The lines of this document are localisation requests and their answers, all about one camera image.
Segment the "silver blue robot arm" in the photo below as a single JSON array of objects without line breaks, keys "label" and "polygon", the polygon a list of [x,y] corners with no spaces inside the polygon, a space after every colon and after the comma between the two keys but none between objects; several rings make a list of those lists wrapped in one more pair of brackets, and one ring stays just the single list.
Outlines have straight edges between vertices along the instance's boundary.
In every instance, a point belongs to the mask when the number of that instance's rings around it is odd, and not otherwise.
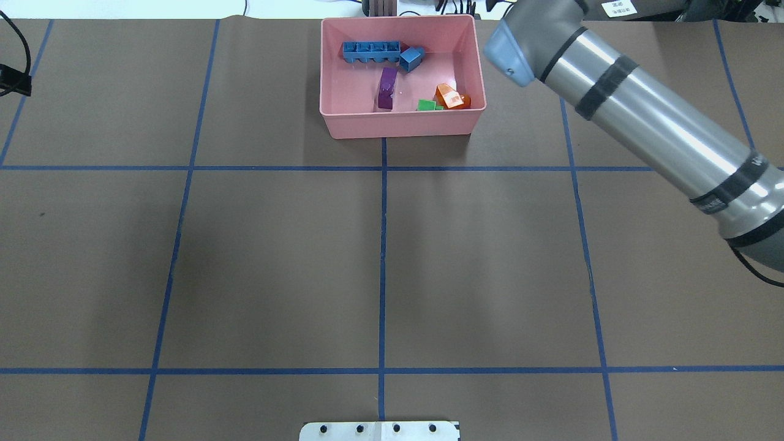
[{"label": "silver blue robot arm", "polygon": [[588,11],[584,1],[518,1],[484,55],[624,145],[717,221],[734,253],[782,271],[782,171],[586,28]]}]

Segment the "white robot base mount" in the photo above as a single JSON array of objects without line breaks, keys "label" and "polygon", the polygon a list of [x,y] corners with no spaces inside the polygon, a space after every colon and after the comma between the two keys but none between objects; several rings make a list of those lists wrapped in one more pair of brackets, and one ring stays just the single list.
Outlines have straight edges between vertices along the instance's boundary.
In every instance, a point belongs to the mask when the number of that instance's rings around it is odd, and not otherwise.
[{"label": "white robot base mount", "polygon": [[299,440],[460,440],[452,421],[336,421],[306,423]]}]

